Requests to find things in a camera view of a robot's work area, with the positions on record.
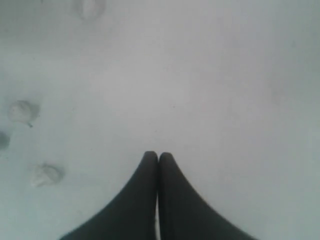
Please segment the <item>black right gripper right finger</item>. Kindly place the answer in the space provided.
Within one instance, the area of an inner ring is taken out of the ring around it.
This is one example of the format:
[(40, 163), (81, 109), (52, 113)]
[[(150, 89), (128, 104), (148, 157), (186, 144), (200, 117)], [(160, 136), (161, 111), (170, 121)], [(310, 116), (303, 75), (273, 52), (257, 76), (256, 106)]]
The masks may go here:
[(158, 162), (158, 213), (163, 240), (253, 239), (202, 199), (168, 152)]

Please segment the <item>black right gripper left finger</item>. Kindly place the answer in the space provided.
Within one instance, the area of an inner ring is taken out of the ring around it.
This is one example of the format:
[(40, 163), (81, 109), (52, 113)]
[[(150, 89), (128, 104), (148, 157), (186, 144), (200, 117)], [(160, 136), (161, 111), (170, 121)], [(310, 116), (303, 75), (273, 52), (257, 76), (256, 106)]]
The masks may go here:
[(115, 198), (64, 240), (155, 240), (158, 156), (144, 153), (137, 169)]

